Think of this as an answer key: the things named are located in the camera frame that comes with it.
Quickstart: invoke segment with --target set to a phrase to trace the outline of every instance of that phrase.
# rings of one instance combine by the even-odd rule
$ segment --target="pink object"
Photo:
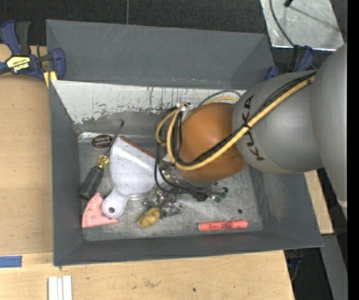
[[[103,201],[98,192],[89,200],[82,215],[82,228],[118,223],[118,219],[111,219],[104,215],[102,210]]]
[[[246,229],[248,226],[247,220],[201,222],[198,224],[199,231]]]

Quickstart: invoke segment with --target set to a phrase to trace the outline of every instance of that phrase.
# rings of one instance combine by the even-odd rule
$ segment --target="wooden table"
[[[65,275],[74,300],[294,299],[283,251],[54,267],[45,94],[34,78],[0,76],[0,255],[23,255],[22,267],[0,269],[0,299],[47,299],[48,277]],[[317,173],[306,180],[321,233],[332,233]]]

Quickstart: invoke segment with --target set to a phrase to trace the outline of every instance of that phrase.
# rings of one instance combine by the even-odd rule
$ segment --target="metal plate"
[[[344,44],[330,0],[272,0],[273,12],[293,44],[317,50],[334,51]],[[270,9],[270,0],[260,0],[271,45],[290,48],[292,45],[279,29]]]

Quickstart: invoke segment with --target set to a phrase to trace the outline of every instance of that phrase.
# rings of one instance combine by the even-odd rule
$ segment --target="yellow cable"
[[[207,104],[215,103],[215,102],[218,102],[218,101],[221,101],[221,100],[232,100],[234,102],[238,102],[239,98],[237,98],[237,97],[217,97],[217,98],[214,98],[212,100],[207,101],[203,105],[205,106]]]
[[[166,121],[167,121],[170,117],[172,117],[172,116],[175,114],[175,112],[176,112],[176,110],[173,111],[173,112],[171,112],[171,113],[168,114],[167,116],[165,116],[164,119],[161,120],[160,123],[159,123],[158,126],[157,126],[156,134],[155,134],[155,135],[156,135],[156,140],[157,140],[157,142],[158,142],[159,144],[161,144],[162,146],[165,146],[166,143],[163,142],[163,140],[160,139],[160,135],[159,135],[160,129],[164,126],[164,124],[166,123]]]
[[[265,107],[264,110],[262,110],[262,112],[260,112],[255,117],[250,119],[248,121],[248,127],[246,127],[246,126],[243,127],[241,130],[239,130],[235,134],[235,136],[230,141],[228,141],[228,143],[226,143],[223,147],[221,147],[219,150],[217,150],[217,152],[215,152],[210,157],[206,158],[205,160],[203,160],[203,161],[201,161],[201,162],[199,162],[199,163],[197,163],[197,164],[195,164],[193,166],[185,166],[185,165],[179,163],[178,161],[175,161],[175,158],[174,158],[173,153],[171,151],[171,133],[172,133],[172,130],[170,130],[170,129],[172,129],[174,127],[175,120],[176,120],[176,117],[178,115],[178,112],[176,112],[175,117],[171,120],[169,130],[168,130],[168,135],[167,135],[168,136],[168,138],[167,138],[167,151],[168,151],[168,155],[169,155],[171,161],[173,163],[175,163],[175,166],[178,169],[187,170],[187,171],[196,170],[196,169],[199,169],[199,168],[207,165],[208,163],[210,163],[211,161],[215,160],[220,155],[222,155],[230,147],[232,147],[232,145],[234,145],[235,142],[237,142],[244,134],[246,134],[250,130],[250,128],[252,128],[261,118],[266,116],[271,110],[273,110],[275,107],[277,107],[277,105],[282,103],[284,100],[289,98],[292,94],[296,93],[300,89],[302,89],[305,86],[311,84],[314,80],[315,80],[315,77],[312,76],[312,77],[298,83],[296,86],[292,87],[290,90],[288,90],[287,92],[285,92],[284,94],[279,96],[271,104],[269,104],[267,107]]]
[[[174,154],[171,151],[171,135],[173,134],[175,121],[177,120],[177,117],[180,114],[180,111],[181,111],[181,107],[179,107],[176,111],[174,111],[174,117],[172,118],[171,122],[169,123],[169,127],[167,130],[167,153],[168,153],[168,156],[169,156],[171,162],[175,162]]]

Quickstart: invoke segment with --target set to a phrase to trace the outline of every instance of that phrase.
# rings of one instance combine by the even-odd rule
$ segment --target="pink plastic piece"
[[[102,204],[103,198],[100,193],[95,193],[86,205],[82,215],[82,228],[118,223],[118,219],[111,219],[104,215]]]

